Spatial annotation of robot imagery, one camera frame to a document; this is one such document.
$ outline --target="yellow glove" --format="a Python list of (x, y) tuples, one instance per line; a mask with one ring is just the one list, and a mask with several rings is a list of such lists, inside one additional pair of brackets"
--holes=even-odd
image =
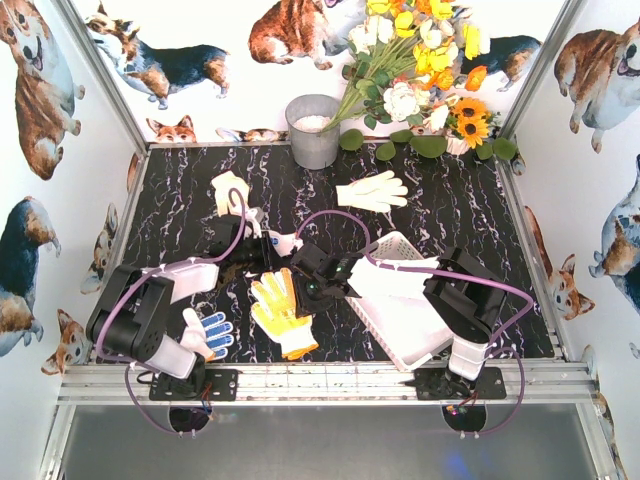
[(291, 270), (267, 272), (259, 282), (251, 284), (257, 303), (251, 306), (251, 316), (271, 340), (282, 347), (282, 357), (297, 360), (318, 348), (311, 334), (312, 316), (296, 317), (296, 296)]

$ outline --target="blue and white glove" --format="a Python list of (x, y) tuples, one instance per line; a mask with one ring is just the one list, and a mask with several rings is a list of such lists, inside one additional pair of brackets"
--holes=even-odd
[(182, 334), (180, 345), (194, 353), (202, 355), (207, 362), (222, 360), (229, 351), (226, 347), (233, 345), (233, 324), (226, 322), (223, 312), (203, 318), (193, 308), (187, 308), (182, 312), (187, 327)]

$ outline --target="white wall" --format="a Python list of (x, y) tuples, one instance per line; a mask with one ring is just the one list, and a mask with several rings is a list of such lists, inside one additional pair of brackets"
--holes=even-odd
[[(358, 0), (343, 0), (343, 4), (358, 4)], [(75, 0), (83, 16), (96, 12), (98, 0)], [(295, 97), (308, 93), (323, 93), (341, 98), (346, 82), (342, 66), (351, 60), (347, 51), (330, 57), (333, 68), (320, 71), (309, 57), (296, 59), (290, 65), (259, 64), (249, 53), (247, 42), (251, 28), (275, 0), (247, 0), (245, 2), (202, 2), (183, 0), (180, 8), (168, 0), (104, 0), (103, 5), (112, 19), (132, 20), (140, 27), (138, 38), (154, 48), (179, 48), (199, 44), (214, 45), (231, 53), (228, 60), (230, 83), (228, 96), (216, 98), (210, 81), (169, 95), (169, 108), (158, 110), (157, 103), (149, 103), (148, 95), (128, 86), (116, 73), (111, 61), (102, 53), (109, 71), (115, 78), (123, 97), (129, 104), (148, 141), (155, 135), (146, 118), (166, 125), (175, 125), (189, 114), (200, 142), (219, 142), (215, 133), (219, 127), (235, 130), (269, 128), (286, 130), (286, 105)], [(470, 0), (474, 7), (474, 21), (492, 37), (530, 35), (544, 41), (564, 0)], [(496, 90), (503, 86), (502, 74), (490, 76), (477, 96), (493, 111), (500, 111), (504, 119), (524, 80), (506, 93)], [(345, 122), (343, 128), (357, 126), (366, 134), (371, 131), (362, 122)], [(406, 126), (378, 125), (375, 135), (388, 135)]]
[(34, 337), (28, 347), (20, 342), (0, 358), (1, 476), (19, 480), (36, 477), (60, 386), (59, 375), (47, 376), (40, 371), (60, 342), (57, 309), (86, 324), (97, 294), (80, 294), (80, 283), (93, 259), (94, 244), (109, 203), (116, 205), (118, 213), (123, 210), (127, 168), (135, 149), (50, 2), (36, 4), (66, 54), (74, 81), (86, 87), (86, 96), (77, 101), (74, 115), (82, 122), (82, 132), (78, 137), (67, 133), (62, 142), (62, 162), (51, 180), (42, 180), (29, 169), (18, 143), (17, 67), (9, 47), (0, 43), (4, 167), (0, 175), (0, 232), (14, 205), (30, 195), (47, 210), (62, 246), (59, 258), (55, 251), (39, 249), (33, 313), (44, 327), (42, 341)]
[[(567, 39), (594, 29), (622, 33), (638, 15), (636, 0), (616, 2), (615, 8), (611, 2), (591, 0)], [(636, 95), (640, 101), (639, 80)], [(573, 106), (560, 95), (550, 69), (517, 128), (527, 163), (518, 185), (525, 204), (537, 216), (554, 267), (559, 268), (574, 253), (576, 286), (596, 303), (592, 311), (559, 322), (567, 333), (573, 360), (580, 359), (587, 345), (594, 347), (622, 461), (629, 478), (640, 478), (640, 417), (633, 413), (640, 393), (640, 360), (629, 348), (630, 342), (640, 345), (640, 317), (610, 277), (593, 278), (588, 270), (597, 263), (594, 252), (602, 250), (601, 231), (607, 216), (636, 181), (640, 109), (605, 133), (602, 151), (597, 154), (591, 147), (592, 129), (581, 123), (577, 135), (569, 130)]]

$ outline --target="gray floor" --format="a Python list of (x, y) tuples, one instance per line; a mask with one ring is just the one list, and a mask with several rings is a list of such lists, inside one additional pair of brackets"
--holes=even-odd
[[(496, 424), (512, 406), (489, 410)], [(167, 409), (153, 407), (165, 420)], [(133, 407), (79, 407), (66, 480), (582, 480), (595, 478), (573, 405), (522, 407), (479, 440), (439, 407), (216, 409), (195, 440), (159, 433)]]

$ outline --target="black marble surface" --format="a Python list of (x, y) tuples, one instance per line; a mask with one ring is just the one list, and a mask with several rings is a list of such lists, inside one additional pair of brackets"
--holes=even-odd
[[(336, 208), (336, 185), (393, 169), (408, 187), (409, 205), (390, 214), (349, 209), (369, 226), (372, 239), (392, 230), (402, 232), (425, 256), (456, 245), (477, 257), (505, 282), (534, 295), (497, 172), (471, 158), (449, 155), (439, 160), (418, 158), (399, 150), (396, 158), (375, 160), (375, 145), (340, 154), (334, 166), (309, 171), (297, 166), (289, 146), (224, 146), (153, 150), (144, 179), (123, 263), (138, 267), (182, 260), (205, 252), (216, 215), (213, 177), (225, 170), (251, 186), (249, 205), (265, 212), (263, 225), (291, 233), (311, 213)], [(346, 218), (321, 217), (303, 238), (325, 251), (353, 252), (364, 247), (358, 226)], [(227, 362), (280, 362), (280, 347), (250, 318), (250, 279), (239, 272), (221, 290), (195, 295), (172, 308), (174, 327), (191, 304), (201, 315), (227, 313), (236, 342)], [(522, 305), (509, 298), (506, 320)], [(303, 361), (352, 362), (387, 360), (387, 356), (344, 301), (315, 316), (313, 335), (320, 348)], [(551, 357), (547, 327), (539, 312), (530, 312), (502, 338), (527, 358)]]

